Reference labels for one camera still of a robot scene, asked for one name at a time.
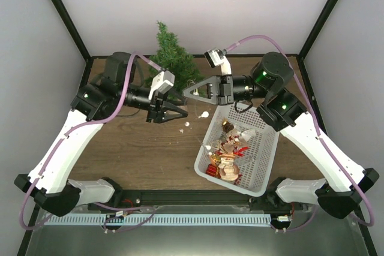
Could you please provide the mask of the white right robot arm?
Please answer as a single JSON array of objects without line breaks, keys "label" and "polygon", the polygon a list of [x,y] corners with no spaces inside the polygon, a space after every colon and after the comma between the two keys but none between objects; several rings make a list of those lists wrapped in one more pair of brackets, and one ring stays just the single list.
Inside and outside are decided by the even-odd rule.
[{"label": "white right robot arm", "polygon": [[314,181],[281,178],[266,195],[270,208],[279,210],[290,202],[314,204],[343,219],[364,203],[373,212],[366,193],[379,179],[378,172],[348,157],[320,129],[310,105],[289,92],[286,86],[297,76],[283,53],[263,55],[248,76],[234,76],[222,50],[209,50],[205,58],[211,67],[220,67],[221,74],[185,88],[185,97],[234,107],[243,100],[261,99],[256,109],[261,120],[295,144],[323,175]]}]

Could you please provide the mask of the white perforated plastic basket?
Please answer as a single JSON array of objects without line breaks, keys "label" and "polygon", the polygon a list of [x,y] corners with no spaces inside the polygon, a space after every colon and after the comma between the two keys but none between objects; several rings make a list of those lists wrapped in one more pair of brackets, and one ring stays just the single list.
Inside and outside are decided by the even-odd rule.
[{"label": "white perforated plastic basket", "polygon": [[[224,138],[224,121],[234,125],[247,142],[247,149],[235,159],[240,178],[234,181],[221,180],[206,173],[210,164],[209,153],[217,151],[218,141]],[[194,169],[199,176],[212,183],[241,194],[260,197],[266,191],[277,143],[278,133],[261,120],[255,108],[238,113],[233,105],[218,106],[196,156]]]}]

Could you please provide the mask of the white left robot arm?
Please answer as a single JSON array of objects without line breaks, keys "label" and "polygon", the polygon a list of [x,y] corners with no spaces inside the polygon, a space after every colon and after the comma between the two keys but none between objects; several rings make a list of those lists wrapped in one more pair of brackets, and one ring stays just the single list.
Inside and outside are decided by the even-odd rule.
[{"label": "white left robot arm", "polygon": [[106,59],[104,71],[81,87],[71,103],[59,135],[39,164],[28,174],[19,174],[14,183],[27,198],[55,216],[64,216],[75,207],[102,203],[109,210],[122,204],[122,188],[109,177],[96,181],[69,179],[85,147],[104,124],[115,118],[123,106],[146,110],[147,122],[165,123],[187,117],[179,103],[167,100],[175,76],[149,59],[158,71],[150,88],[134,85],[138,56],[115,52]]}]

